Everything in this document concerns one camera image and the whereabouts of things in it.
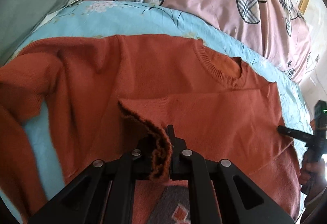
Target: metal bolt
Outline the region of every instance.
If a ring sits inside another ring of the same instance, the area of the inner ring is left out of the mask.
[[[231,162],[229,160],[222,160],[221,165],[224,167],[229,167],[231,165]]]
[[[103,161],[102,161],[102,160],[95,160],[95,161],[93,162],[93,166],[94,166],[94,167],[99,168],[99,167],[101,167],[102,165],[103,165]]]
[[[135,157],[141,155],[141,153],[142,153],[142,152],[141,152],[141,150],[139,150],[139,149],[134,149],[134,150],[132,151],[132,155],[135,156]]]
[[[185,150],[182,151],[182,154],[183,154],[184,156],[189,157],[189,156],[192,155],[192,150],[185,149]]]

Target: orange sweater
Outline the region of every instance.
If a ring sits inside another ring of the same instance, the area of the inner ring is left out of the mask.
[[[147,129],[165,151],[152,177],[164,178],[171,145],[162,128],[172,123],[190,149],[231,159],[289,214],[298,212],[299,164],[291,139],[276,131],[277,85],[201,40],[140,35],[44,39],[0,68],[0,187],[24,220],[46,202],[21,128],[43,99],[66,183],[93,160],[133,149]],[[141,224],[162,188],[137,186],[133,222]]]

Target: blue bed sheet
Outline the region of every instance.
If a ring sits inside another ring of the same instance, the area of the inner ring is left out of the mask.
[[[275,68],[261,55],[241,42],[206,24],[191,14],[145,3],[133,2],[82,2],[73,8],[63,9],[54,19],[40,27],[17,49],[14,56],[29,43],[50,37],[106,37],[115,34],[138,35],[164,33],[171,36],[202,39],[213,50],[230,57],[240,56],[268,81],[277,82],[286,126],[312,133],[310,116],[297,84]],[[63,175],[56,152],[50,139],[46,104],[42,104],[39,116],[24,124],[33,148],[40,180],[48,199],[63,187]],[[299,161],[306,150],[304,144],[295,140]],[[10,201],[6,204],[13,210]]]

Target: pillow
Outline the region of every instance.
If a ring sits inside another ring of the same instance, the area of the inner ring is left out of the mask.
[[[80,0],[0,0],[0,66],[5,64],[48,14],[78,1]]]

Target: ribbed collar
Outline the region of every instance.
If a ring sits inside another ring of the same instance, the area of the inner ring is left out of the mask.
[[[203,67],[208,71],[210,75],[212,75],[212,77],[217,82],[233,88],[239,88],[244,86],[249,65],[244,62],[240,57],[235,58],[241,60],[241,76],[239,78],[234,78],[226,75],[224,72],[215,67],[215,65],[211,62],[208,54],[206,53],[205,46],[203,44],[195,44],[195,52]]]

